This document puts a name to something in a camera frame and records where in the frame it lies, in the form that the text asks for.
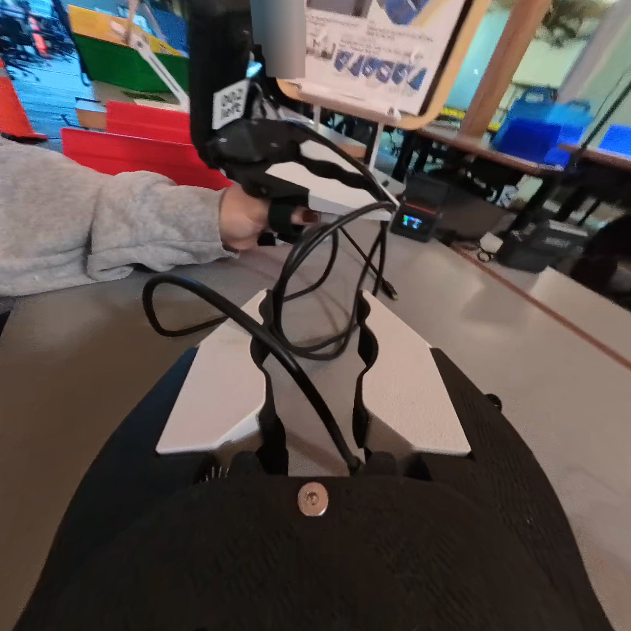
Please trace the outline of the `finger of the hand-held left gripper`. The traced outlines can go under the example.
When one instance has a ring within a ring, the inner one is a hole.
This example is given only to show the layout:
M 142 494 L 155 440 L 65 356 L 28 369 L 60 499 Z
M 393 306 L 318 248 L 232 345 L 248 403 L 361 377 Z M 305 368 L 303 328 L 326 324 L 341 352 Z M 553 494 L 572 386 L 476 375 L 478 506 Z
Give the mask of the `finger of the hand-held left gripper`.
M 265 170 L 265 174 L 277 178 L 283 184 L 297 185 L 307 192 L 307 203 L 326 220 L 349 215 L 352 211 L 378 203 L 385 198 L 393 209 L 377 208 L 367 214 L 368 220 L 389 221 L 389 214 L 399 209 L 399 201 L 374 176 L 372 170 L 337 167 L 344 176 L 357 175 L 359 185 L 345 184 L 339 177 L 325 177 L 315 173 L 303 163 L 276 163 Z
M 298 156 L 295 159 L 295 163 L 303 163 L 315 173 L 324 175 L 325 177 L 339 177 L 343 183 L 351 185 L 359 185 L 359 177 L 357 175 L 344 176 L 342 171 L 337 170 L 337 167 L 346 167 L 349 168 L 349 170 L 372 170 L 374 172 L 373 169 L 359 162 L 353 155 L 346 152 L 343 147 L 337 146 L 334 142 L 330 141 L 329 138 L 318 134 L 299 143 Z M 390 192 L 387 185 L 385 185 L 382 180 L 380 181 Z M 375 204 L 393 206 L 390 203 L 386 203 L 385 198 L 381 198 L 378 203 Z

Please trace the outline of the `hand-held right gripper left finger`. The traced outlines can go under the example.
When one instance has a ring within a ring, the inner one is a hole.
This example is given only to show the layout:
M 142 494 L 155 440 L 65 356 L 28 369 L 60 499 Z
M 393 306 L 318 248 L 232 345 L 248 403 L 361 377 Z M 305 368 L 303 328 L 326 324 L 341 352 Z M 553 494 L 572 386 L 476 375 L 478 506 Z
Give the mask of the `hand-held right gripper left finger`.
M 286 433 L 263 364 L 269 351 L 229 319 L 196 354 L 156 445 L 159 456 L 197 455 L 209 476 L 227 475 L 239 453 L 264 471 L 288 474 Z

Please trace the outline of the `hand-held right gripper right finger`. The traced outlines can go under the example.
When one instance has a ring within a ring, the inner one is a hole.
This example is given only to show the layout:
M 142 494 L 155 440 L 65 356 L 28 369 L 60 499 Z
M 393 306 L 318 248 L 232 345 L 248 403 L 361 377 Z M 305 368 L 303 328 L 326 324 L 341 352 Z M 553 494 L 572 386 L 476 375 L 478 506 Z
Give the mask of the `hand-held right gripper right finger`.
M 357 300 L 352 432 L 365 463 L 390 460 L 406 476 L 429 476 L 424 457 L 467 458 L 471 446 L 432 346 L 367 290 Z

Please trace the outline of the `person's left forearm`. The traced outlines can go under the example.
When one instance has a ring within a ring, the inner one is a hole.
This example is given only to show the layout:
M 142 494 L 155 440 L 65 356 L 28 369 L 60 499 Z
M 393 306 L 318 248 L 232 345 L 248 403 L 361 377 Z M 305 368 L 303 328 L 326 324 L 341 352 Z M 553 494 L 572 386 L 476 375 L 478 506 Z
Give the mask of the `person's left forearm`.
M 151 172 L 100 174 L 2 138 L 1 298 L 235 257 L 220 237 L 222 198 Z

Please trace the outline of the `person's left hand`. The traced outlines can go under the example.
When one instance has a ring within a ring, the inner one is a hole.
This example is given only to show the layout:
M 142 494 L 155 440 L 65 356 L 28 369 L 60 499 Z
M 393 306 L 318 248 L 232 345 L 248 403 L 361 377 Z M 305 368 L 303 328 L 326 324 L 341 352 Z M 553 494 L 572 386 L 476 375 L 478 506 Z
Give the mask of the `person's left hand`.
M 270 232 L 271 200 L 250 196 L 233 184 L 223 194 L 218 214 L 218 230 L 224 249 L 244 252 L 255 248 L 259 237 Z

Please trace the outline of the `black device with display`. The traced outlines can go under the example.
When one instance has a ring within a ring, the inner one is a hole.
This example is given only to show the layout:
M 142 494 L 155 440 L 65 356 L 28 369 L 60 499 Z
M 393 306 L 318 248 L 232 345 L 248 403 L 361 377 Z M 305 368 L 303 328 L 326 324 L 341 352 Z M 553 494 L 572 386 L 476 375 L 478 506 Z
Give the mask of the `black device with display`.
M 442 221 L 449 185 L 421 173 L 409 178 L 390 223 L 392 234 L 415 242 L 431 241 Z

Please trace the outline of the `red bin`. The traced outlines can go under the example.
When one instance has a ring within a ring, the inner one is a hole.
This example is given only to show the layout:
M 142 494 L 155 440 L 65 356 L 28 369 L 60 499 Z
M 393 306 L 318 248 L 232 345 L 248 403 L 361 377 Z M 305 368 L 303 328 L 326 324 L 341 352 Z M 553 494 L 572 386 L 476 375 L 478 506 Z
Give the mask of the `red bin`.
M 63 128 L 63 154 L 101 174 L 151 172 L 177 185 L 204 187 L 214 191 L 232 185 L 220 171 L 210 169 L 192 145 Z
M 106 105 L 106 132 L 183 145 L 193 144 L 189 114 L 113 100 Z

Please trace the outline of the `instruction board on white stand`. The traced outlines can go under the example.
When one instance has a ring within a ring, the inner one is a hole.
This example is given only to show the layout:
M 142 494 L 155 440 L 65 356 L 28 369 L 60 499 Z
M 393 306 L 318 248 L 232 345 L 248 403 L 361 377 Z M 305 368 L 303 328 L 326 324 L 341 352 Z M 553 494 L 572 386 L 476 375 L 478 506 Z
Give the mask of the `instruction board on white stand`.
M 277 79 L 290 99 L 386 128 L 418 130 L 446 105 L 490 1 L 304 1 L 303 75 Z

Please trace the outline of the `green and yellow bin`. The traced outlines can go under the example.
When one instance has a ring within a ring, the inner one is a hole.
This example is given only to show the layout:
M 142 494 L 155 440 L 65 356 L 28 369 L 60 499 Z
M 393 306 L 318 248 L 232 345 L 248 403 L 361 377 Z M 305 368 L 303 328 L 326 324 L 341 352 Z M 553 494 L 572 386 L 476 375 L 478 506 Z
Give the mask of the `green and yellow bin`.
M 149 63 L 125 42 L 129 1 L 70 1 L 67 15 L 84 72 L 91 81 L 135 92 L 169 91 Z M 183 17 L 138 1 L 132 26 L 188 93 L 187 24 Z

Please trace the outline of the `wooden desk with black legs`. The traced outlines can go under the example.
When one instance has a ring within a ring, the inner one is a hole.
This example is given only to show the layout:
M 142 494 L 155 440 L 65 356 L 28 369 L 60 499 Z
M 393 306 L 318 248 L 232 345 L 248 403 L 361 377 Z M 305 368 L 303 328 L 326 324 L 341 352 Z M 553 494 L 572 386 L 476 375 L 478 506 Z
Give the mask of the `wooden desk with black legs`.
M 518 211 L 509 230 L 522 230 L 535 222 L 537 212 L 542 208 L 556 186 L 564 168 L 558 165 L 532 162 L 524 158 L 499 152 L 488 141 L 465 136 L 453 129 L 439 125 L 429 125 L 417 132 L 420 146 L 426 153 L 434 145 L 446 147 L 444 165 L 456 172 L 469 169 L 475 176 L 481 176 L 484 183 L 501 192 L 506 185 L 516 186 L 524 177 L 541 181 L 539 188 Z
M 629 157 L 568 144 L 561 144 L 560 149 L 571 155 L 562 179 L 562 186 L 571 192 L 556 213 L 557 221 L 566 221 L 587 199 L 592 199 L 593 204 L 579 220 L 579 225 L 583 225 L 601 203 L 630 212 Z

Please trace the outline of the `blue storage tote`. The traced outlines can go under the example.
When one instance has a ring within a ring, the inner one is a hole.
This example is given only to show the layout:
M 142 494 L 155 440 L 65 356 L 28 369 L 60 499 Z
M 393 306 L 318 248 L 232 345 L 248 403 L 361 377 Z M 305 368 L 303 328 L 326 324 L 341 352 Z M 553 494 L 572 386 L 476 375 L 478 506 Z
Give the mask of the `blue storage tote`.
M 588 101 L 558 102 L 557 91 L 530 86 L 514 101 L 495 137 L 495 151 L 529 162 L 564 168 L 571 154 L 561 145 L 578 145 L 594 119 Z

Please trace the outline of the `orange traffic cone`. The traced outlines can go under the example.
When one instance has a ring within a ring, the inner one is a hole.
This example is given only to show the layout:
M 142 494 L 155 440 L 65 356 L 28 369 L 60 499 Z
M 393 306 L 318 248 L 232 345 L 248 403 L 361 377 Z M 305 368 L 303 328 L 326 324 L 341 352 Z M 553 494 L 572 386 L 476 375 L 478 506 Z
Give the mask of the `orange traffic cone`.
M 16 92 L 4 60 L 1 59 L 1 136 L 25 144 L 41 144 L 49 140 L 33 128 Z

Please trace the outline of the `small blue bin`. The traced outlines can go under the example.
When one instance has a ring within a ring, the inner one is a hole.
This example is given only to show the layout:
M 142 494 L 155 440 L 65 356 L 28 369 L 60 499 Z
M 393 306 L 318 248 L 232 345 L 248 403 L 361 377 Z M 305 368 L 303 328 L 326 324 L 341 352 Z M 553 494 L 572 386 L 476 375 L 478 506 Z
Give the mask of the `small blue bin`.
M 630 159 L 631 129 L 630 125 L 612 124 L 598 145 L 603 152 L 622 155 Z

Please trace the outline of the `wooden post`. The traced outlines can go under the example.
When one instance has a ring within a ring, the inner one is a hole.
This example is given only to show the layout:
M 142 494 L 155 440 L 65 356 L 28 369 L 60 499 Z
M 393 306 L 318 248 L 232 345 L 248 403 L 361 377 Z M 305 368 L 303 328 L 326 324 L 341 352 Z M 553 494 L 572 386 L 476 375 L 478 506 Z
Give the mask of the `wooden post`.
M 485 74 L 460 125 L 459 135 L 480 139 L 548 13 L 551 1 L 515 1 Z

